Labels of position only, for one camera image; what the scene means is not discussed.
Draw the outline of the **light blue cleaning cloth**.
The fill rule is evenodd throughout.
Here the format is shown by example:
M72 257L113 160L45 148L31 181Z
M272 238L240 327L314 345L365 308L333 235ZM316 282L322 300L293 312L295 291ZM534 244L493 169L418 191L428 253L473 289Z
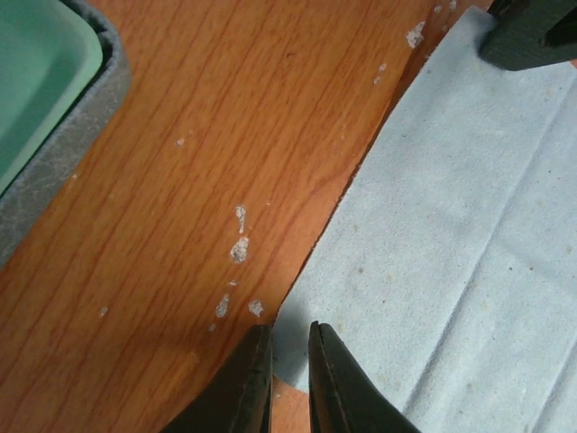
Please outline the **light blue cleaning cloth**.
M276 375L332 325L424 432L576 429L576 70L497 69L471 7L382 126L283 301Z

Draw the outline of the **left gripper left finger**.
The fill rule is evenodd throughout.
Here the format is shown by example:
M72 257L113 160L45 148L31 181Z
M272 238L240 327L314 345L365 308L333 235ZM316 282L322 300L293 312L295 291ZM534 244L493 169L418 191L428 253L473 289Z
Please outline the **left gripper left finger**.
M271 431L272 330L249 328L210 383L164 432Z

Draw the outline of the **grey-green glasses case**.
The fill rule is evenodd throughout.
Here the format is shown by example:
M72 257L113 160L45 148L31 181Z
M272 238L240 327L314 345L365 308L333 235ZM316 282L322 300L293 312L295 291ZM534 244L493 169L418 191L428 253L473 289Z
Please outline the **grey-green glasses case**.
M122 104L131 66L88 1L1 3L1 262Z

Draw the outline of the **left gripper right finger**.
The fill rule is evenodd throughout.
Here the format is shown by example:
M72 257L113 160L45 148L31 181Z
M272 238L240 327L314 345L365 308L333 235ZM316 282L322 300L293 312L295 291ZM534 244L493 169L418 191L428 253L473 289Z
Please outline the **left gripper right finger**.
M313 432L416 432L373 385L343 340L326 323L311 324L308 394Z

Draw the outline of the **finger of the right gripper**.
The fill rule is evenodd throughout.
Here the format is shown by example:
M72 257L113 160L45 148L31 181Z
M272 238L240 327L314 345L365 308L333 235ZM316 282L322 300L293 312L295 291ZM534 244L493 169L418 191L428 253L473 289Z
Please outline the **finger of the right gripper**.
M480 58L520 71L576 59L576 1L494 1L495 19L479 48Z

